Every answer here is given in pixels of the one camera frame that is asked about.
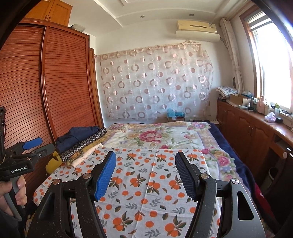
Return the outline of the person left hand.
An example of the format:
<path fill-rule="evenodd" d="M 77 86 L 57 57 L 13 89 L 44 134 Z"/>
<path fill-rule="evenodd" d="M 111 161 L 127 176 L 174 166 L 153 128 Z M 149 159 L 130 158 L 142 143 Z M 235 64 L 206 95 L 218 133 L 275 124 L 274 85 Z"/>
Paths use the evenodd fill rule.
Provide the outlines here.
<path fill-rule="evenodd" d="M 19 206 L 23 206 L 27 203 L 27 196 L 26 196 L 26 181 L 24 176 L 20 176 L 17 180 L 17 187 L 19 191 L 15 195 L 16 203 Z M 5 182 L 1 181 L 1 189 L 0 189 L 0 196 L 1 196 L 1 210 L 10 216 L 14 216 L 12 210 L 8 206 L 4 195 L 9 193 L 12 189 L 11 181 Z"/>

